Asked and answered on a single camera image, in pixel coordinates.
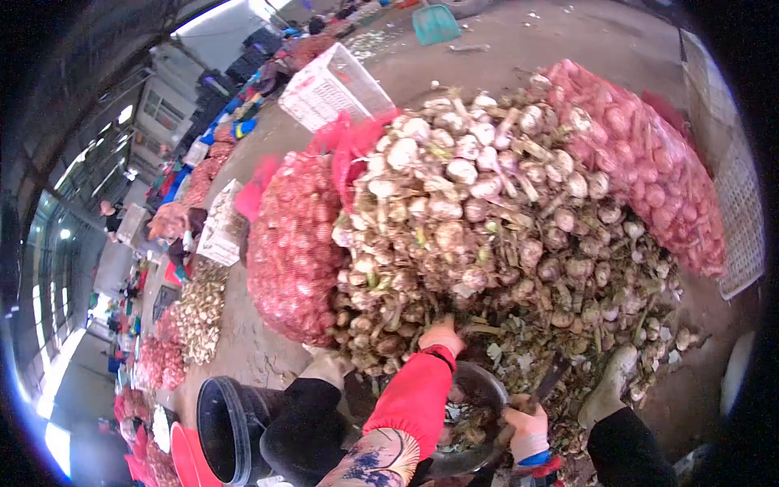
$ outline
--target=floral sleeve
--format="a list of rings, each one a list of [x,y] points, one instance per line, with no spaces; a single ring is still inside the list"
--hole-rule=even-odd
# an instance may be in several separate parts
[[[419,445],[408,433],[374,429],[363,436],[318,487],[406,487],[419,462]]]

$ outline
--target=rubber boot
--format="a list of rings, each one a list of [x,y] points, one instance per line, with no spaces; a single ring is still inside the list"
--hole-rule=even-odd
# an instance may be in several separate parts
[[[627,408],[619,398],[636,372],[637,359],[638,350],[632,344],[625,344],[614,352],[601,383],[579,410],[579,424],[582,428],[590,429],[600,420]]]

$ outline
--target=red sleeve cover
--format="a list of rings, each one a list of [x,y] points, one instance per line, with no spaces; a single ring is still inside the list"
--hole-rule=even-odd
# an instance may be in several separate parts
[[[390,380],[362,434],[378,428],[406,432],[417,440],[419,461],[429,457],[443,429],[444,406],[455,367],[452,352],[443,345],[432,345],[414,354]]]

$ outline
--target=tire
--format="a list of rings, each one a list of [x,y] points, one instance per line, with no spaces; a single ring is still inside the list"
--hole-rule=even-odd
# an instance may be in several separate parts
[[[443,5],[449,9],[455,19],[475,16],[487,8],[492,0],[428,0],[431,5]]]

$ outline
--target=worker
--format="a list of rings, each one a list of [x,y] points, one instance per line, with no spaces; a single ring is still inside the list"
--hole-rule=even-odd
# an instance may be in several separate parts
[[[419,485],[443,429],[455,359],[465,343],[449,316],[418,344],[420,351],[389,382],[363,426],[363,437],[348,452],[340,448],[345,429],[336,406],[344,377],[354,367],[337,351],[316,351],[313,363],[286,389],[286,411],[260,440],[270,467],[295,487]],[[673,468],[652,433],[620,401],[637,353],[630,344],[618,349],[582,407],[579,421],[590,430],[587,450],[606,486],[676,486]],[[521,485],[555,485],[560,459],[549,450],[544,409],[538,405],[534,415],[515,409],[527,398],[512,396],[513,408],[502,412],[515,429],[510,440],[514,464],[523,477]],[[485,472],[490,469],[480,469],[474,481],[489,485]]]
[[[116,242],[116,231],[122,224],[122,218],[119,217],[124,207],[119,203],[111,203],[107,199],[100,201],[100,214],[105,217],[105,229],[108,231],[108,238]]]
[[[124,209],[125,207],[119,203],[111,203],[107,199],[100,201],[100,214],[105,217],[105,229],[108,232],[108,238],[114,243],[118,241],[116,232],[122,225],[122,220],[124,220],[124,215],[122,215]],[[141,223],[140,227],[143,237],[139,240],[136,250],[143,253],[162,253],[160,246],[156,242],[149,240],[149,228],[144,223]]]
[[[203,233],[208,212],[203,208],[189,208],[182,217],[184,231],[181,235],[165,235],[160,238],[160,247],[165,249],[167,256],[174,266],[174,273],[178,280],[184,284],[189,281],[184,263],[189,255],[195,251],[195,239]]]

